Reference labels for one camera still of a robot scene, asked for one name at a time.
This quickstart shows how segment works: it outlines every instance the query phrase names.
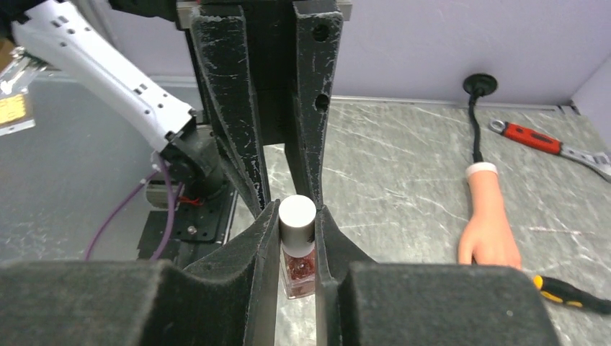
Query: table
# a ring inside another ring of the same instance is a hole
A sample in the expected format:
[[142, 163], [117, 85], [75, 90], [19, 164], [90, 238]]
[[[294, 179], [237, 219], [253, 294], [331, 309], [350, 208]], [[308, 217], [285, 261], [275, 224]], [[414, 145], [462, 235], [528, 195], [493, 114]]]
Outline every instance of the table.
[[[166, 83], [197, 106], [192, 84]], [[32, 86], [37, 126], [0, 137], [0, 260], [78, 259], [109, 211], [150, 171], [151, 150], [119, 115], [60, 76]], [[577, 148], [604, 144], [582, 116], [557, 107], [482, 107]], [[463, 107], [336, 99], [329, 116], [324, 197], [341, 230], [379, 262], [453, 263], [466, 225], [471, 129]], [[611, 297], [611, 185], [560, 157], [483, 129], [528, 274]], [[265, 149], [272, 197], [294, 193], [281, 146]], [[96, 259], [131, 260], [148, 206], [137, 199], [101, 240]], [[232, 236], [252, 222], [240, 201]], [[547, 304], [564, 345], [604, 345], [610, 318]], [[315, 345], [313, 296], [288, 301], [279, 285], [277, 345]]]

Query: screwdriver handle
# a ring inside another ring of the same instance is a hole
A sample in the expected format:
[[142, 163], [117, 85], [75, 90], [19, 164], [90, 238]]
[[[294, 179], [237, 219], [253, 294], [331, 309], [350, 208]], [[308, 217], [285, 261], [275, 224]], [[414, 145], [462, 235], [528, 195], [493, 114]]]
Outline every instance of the screwdriver handle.
[[562, 142], [559, 140], [514, 123], [506, 123], [505, 125], [503, 136], [549, 154], [560, 154]]
[[599, 314], [611, 314], [611, 301], [595, 297], [569, 283], [540, 275], [535, 276], [533, 282], [541, 295], [550, 301], [589, 309]]

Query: bottle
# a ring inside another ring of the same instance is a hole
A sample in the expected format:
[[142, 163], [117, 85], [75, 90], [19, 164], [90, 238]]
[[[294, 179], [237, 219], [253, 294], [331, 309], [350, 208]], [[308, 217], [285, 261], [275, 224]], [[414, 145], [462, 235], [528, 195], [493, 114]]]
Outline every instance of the bottle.
[[306, 196], [292, 195], [280, 203], [279, 217], [280, 264], [287, 298], [309, 296], [316, 290], [316, 206]]

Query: rubber hand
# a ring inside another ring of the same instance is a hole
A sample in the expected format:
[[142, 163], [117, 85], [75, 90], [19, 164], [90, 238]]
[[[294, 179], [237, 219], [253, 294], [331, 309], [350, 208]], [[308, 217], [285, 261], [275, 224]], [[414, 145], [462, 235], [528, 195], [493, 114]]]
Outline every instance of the rubber hand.
[[505, 207], [496, 172], [481, 170], [472, 173], [469, 188], [473, 200], [473, 216], [465, 227], [458, 245], [458, 262], [470, 265], [505, 265], [522, 269], [521, 257]]

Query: yellow and black handle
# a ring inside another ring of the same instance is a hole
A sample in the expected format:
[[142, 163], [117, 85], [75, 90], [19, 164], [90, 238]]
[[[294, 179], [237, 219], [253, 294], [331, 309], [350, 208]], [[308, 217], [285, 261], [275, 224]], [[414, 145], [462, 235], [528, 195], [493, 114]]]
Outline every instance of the yellow and black handle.
[[598, 314], [611, 314], [611, 301], [595, 297], [569, 283], [540, 275], [535, 276], [532, 281], [541, 295], [550, 301], [588, 309]]

